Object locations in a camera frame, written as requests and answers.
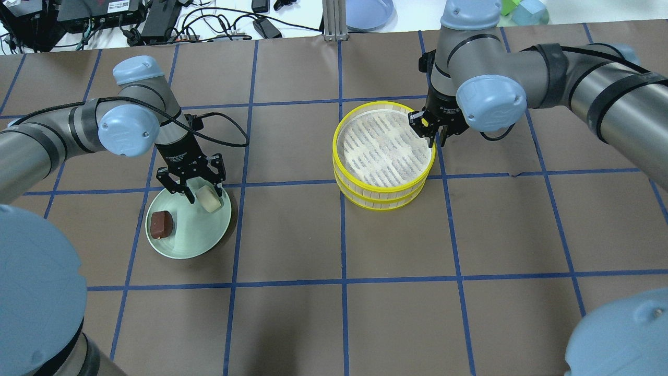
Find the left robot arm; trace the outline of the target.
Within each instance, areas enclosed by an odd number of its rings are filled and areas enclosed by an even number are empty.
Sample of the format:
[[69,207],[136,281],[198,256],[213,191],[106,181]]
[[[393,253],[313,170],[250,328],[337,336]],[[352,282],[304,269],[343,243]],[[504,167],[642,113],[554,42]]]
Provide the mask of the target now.
[[83,331],[87,285],[74,246],[42,216],[12,206],[68,159],[157,148],[164,189],[145,232],[172,259],[208,252],[231,223],[222,155],[203,153],[199,117],[182,112],[157,61],[132,57],[113,74],[117,96],[38,110],[2,131],[2,375],[124,374]]

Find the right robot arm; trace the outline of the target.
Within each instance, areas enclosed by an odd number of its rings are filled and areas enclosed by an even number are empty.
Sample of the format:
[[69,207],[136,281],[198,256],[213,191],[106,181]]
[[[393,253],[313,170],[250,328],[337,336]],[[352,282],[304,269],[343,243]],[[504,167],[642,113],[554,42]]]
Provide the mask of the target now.
[[[448,1],[413,131],[430,142],[471,128],[513,126],[527,109],[567,107],[655,184],[667,184],[666,78],[644,69],[627,45],[537,44],[508,53],[496,33],[499,1]],[[568,375],[666,375],[666,288],[586,314],[566,347]]]

